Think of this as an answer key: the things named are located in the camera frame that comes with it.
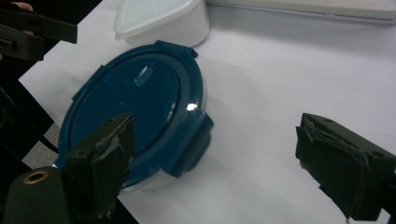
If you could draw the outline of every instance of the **plastic container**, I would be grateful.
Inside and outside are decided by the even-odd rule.
[[[114,30],[134,47],[157,40],[192,47],[209,33],[205,0],[123,0]]]
[[[135,156],[124,188],[155,188],[189,171],[210,141],[205,82],[197,53],[165,42],[129,50],[102,66],[73,98],[56,166],[103,120],[134,118]]]

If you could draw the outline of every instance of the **white table surface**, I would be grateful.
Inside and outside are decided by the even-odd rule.
[[[58,125],[99,65],[130,48],[114,39],[118,3],[104,0],[78,26],[78,44],[58,44],[20,79]],[[140,223],[344,224],[295,159],[295,126],[304,112],[321,115],[396,154],[396,26],[229,7],[209,15],[195,49],[211,144],[176,182],[121,201]]]

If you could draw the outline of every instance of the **blue food container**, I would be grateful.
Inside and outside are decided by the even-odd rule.
[[[180,177],[210,142],[205,83],[186,47],[162,41],[127,51],[101,66],[73,98],[60,133],[59,159],[102,121],[134,117],[135,157],[124,188],[156,187]]]

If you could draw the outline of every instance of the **black cable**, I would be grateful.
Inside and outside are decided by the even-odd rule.
[[[8,94],[1,88],[1,93],[7,98],[7,100],[11,103],[11,105],[21,114],[21,117],[28,124],[28,126],[32,129],[33,135],[40,141],[44,146],[49,148],[51,151],[58,153],[58,148],[54,146],[45,136],[41,133],[38,128],[30,121],[24,113],[20,110],[20,108],[14,103],[14,101],[8,96]]]

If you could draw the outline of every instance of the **white plastic container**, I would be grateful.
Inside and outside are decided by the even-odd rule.
[[[157,40],[192,47],[209,33],[205,0],[123,0],[114,30],[134,47]]]

